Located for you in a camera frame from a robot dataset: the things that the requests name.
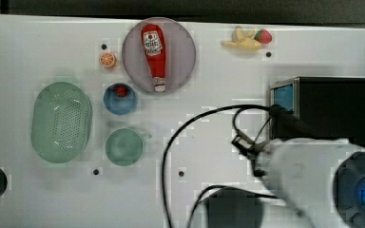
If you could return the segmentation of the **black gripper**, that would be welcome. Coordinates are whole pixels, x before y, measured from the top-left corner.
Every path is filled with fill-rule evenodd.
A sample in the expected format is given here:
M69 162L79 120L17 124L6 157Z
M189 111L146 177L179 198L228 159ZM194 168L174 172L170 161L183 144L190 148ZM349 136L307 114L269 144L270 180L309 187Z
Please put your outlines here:
M315 138L317 136L312 127L278 104L270 106L269 116L272 118L271 137L273 139Z

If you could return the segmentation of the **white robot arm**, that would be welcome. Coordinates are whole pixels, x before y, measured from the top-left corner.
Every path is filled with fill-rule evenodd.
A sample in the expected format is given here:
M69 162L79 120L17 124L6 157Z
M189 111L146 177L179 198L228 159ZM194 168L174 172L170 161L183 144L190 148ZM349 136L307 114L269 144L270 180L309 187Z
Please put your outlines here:
M256 173L264 186L313 228L365 228L365 147L319 138L277 104L268 113L298 136L259 148Z

